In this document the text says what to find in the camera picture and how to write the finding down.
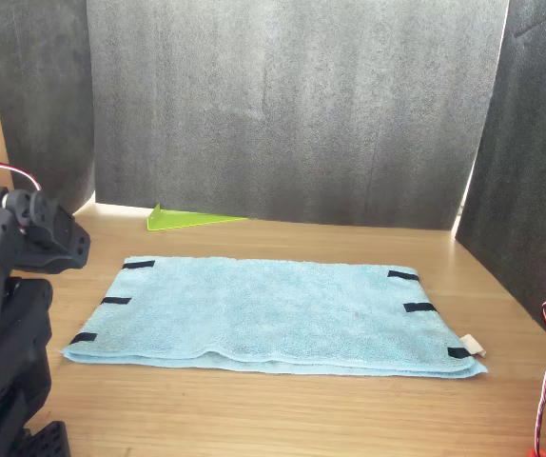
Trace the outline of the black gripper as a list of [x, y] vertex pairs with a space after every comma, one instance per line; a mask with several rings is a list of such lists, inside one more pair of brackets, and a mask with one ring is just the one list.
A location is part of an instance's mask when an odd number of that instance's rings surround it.
[[78, 248], [70, 253], [58, 252], [23, 252], [14, 264], [14, 268], [43, 274], [59, 274], [68, 269], [81, 269], [88, 261], [88, 250]]

